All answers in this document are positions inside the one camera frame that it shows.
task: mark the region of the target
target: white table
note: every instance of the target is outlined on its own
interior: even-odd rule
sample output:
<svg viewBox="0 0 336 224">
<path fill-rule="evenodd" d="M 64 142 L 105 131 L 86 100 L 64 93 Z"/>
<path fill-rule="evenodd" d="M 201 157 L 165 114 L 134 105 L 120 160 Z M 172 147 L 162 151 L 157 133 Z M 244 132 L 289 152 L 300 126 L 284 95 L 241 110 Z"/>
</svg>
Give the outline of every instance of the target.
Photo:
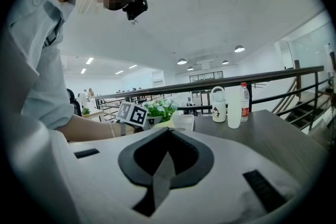
<svg viewBox="0 0 336 224">
<path fill-rule="evenodd" d="M 105 121 L 104 112 L 99 109 L 90 109 L 90 114 L 82 115 L 82 117 L 86 119 L 92 119 L 92 118 L 99 117 L 101 122 Z"/>
</svg>

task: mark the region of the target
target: white thermos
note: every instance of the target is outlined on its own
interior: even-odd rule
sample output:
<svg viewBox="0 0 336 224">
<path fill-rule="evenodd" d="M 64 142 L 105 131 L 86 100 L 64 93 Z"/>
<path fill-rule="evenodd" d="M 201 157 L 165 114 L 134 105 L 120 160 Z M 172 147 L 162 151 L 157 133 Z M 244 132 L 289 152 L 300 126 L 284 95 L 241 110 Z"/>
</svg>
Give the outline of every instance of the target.
<svg viewBox="0 0 336 224">
<path fill-rule="evenodd" d="M 212 96 L 212 119 L 215 122 L 224 122 L 226 119 L 225 90 L 222 87 L 215 87 L 211 91 Z"/>
</svg>

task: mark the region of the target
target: black slot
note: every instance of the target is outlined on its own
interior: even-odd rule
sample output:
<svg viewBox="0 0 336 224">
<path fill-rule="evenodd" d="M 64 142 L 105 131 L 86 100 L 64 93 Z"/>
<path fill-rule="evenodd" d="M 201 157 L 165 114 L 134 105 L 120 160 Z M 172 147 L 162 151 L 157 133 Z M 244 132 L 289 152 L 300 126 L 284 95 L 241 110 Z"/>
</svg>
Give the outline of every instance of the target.
<svg viewBox="0 0 336 224">
<path fill-rule="evenodd" d="M 264 178 L 258 170 L 243 174 L 268 213 L 286 203 L 283 196 Z"/>
<path fill-rule="evenodd" d="M 86 151 L 75 152 L 74 155 L 76 156 L 77 159 L 80 159 L 80 158 L 88 157 L 88 156 L 91 156 L 97 153 L 99 153 L 99 151 L 95 148 L 92 148 Z"/>
</svg>

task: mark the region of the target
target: bracelet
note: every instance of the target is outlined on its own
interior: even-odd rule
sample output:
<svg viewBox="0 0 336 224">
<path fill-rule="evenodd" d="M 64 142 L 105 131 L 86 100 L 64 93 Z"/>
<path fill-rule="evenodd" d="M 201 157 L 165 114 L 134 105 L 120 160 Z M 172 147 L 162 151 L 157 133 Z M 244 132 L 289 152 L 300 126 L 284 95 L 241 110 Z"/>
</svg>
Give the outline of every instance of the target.
<svg viewBox="0 0 336 224">
<path fill-rule="evenodd" d="M 109 125 L 110 125 L 110 129 L 111 129 L 112 137 L 115 138 L 116 137 L 116 133 L 114 132 L 113 125 L 112 125 L 111 122 L 109 122 Z"/>
</svg>

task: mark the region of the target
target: red bottle label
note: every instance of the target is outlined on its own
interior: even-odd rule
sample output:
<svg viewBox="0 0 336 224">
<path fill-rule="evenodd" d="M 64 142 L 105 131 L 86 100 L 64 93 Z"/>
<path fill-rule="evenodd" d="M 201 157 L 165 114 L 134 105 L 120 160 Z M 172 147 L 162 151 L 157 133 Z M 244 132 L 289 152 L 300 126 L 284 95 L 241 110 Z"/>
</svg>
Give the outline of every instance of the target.
<svg viewBox="0 0 336 224">
<path fill-rule="evenodd" d="M 242 108 L 242 117 L 248 116 L 248 108 Z"/>
</svg>

